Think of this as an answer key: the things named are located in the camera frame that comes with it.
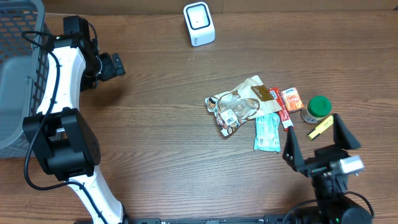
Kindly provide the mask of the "brown snack pouch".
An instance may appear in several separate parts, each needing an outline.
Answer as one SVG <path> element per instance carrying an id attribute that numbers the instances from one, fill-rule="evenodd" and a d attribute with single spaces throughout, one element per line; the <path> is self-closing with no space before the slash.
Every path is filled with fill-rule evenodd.
<path id="1" fill-rule="evenodd" d="M 282 108 L 259 76 L 245 79 L 236 88 L 205 99 L 224 137 L 233 135 L 246 121 L 280 111 Z"/>

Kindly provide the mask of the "orange Kleenex tissue box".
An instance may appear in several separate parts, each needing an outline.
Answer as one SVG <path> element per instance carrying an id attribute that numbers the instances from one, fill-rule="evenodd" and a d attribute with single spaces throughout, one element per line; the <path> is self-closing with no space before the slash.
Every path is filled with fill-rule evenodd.
<path id="1" fill-rule="evenodd" d="M 286 89 L 282 91 L 280 95 L 289 113 L 299 111 L 304 107 L 296 87 Z"/>

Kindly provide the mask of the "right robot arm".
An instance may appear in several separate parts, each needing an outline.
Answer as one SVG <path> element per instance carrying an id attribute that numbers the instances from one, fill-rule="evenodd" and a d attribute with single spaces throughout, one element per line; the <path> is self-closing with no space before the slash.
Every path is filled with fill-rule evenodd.
<path id="1" fill-rule="evenodd" d="M 374 210 L 363 195 L 348 190 L 348 176 L 364 170 L 359 155 L 349 150 L 361 147 L 345 126 L 339 114 L 333 117 L 334 143 L 314 150 L 314 156 L 304 159 L 293 128 L 287 131 L 282 155 L 292 170 L 311 179 L 315 192 L 313 200 L 291 208 L 282 223 L 372 223 Z"/>

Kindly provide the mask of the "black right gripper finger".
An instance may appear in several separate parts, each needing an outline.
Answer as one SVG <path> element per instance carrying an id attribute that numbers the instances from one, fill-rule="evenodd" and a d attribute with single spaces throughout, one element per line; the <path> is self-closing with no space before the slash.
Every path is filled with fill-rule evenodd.
<path id="1" fill-rule="evenodd" d="M 301 172 L 305 165 L 299 142 L 292 126 L 288 127 L 282 158 L 296 172 Z"/>
<path id="2" fill-rule="evenodd" d="M 339 114 L 333 114 L 333 141 L 334 143 L 346 150 L 356 150 L 361 147 L 360 142 L 345 126 Z"/>

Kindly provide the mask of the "red snack stick packet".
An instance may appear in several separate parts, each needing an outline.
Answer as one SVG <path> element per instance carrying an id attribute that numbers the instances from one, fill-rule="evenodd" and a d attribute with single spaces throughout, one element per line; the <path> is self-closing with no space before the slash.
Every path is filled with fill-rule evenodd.
<path id="1" fill-rule="evenodd" d="M 278 102 L 279 106 L 281 107 L 281 110 L 278 111 L 278 115 L 280 117 L 280 121 L 283 125 L 284 131 L 287 132 L 288 128 L 293 127 L 294 124 L 293 124 L 293 122 L 289 116 L 289 112 L 287 111 L 287 108 L 282 100 L 279 88 L 271 87 L 271 88 L 269 88 L 269 92 L 274 97 L 274 99 Z"/>

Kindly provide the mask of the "teal Kleenex tissue pack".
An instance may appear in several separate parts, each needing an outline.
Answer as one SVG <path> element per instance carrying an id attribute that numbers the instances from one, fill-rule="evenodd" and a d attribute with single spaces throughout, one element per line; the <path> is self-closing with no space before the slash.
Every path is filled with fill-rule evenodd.
<path id="1" fill-rule="evenodd" d="M 280 118 L 276 113 L 256 118 L 255 151 L 280 152 L 279 124 Z"/>

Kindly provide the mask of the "green lid jar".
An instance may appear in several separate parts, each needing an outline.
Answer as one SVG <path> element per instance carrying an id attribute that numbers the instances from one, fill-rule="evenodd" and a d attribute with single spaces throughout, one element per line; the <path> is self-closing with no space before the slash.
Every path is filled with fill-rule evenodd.
<path id="1" fill-rule="evenodd" d="M 331 102 L 327 97 L 318 95 L 306 104 L 300 114 L 305 122 L 315 124 L 330 113 L 331 107 Z"/>

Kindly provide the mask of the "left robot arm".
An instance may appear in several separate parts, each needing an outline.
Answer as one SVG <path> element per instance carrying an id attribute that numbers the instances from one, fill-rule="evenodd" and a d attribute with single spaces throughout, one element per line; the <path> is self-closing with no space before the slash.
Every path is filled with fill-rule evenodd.
<path id="1" fill-rule="evenodd" d="M 44 97 L 22 128 L 30 147 L 25 181 L 36 190 L 69 186 L 91 215 L 91 223 L 130 223 L 124 205 L 101 171 L 98 140 L 79 111 L 80 92 L 125 74 L 118 54 L 100 53 L 95 28 L 80 16 L 63 18 L 63 34 L 46 34 L 33 45 L 49 56 Z"/>

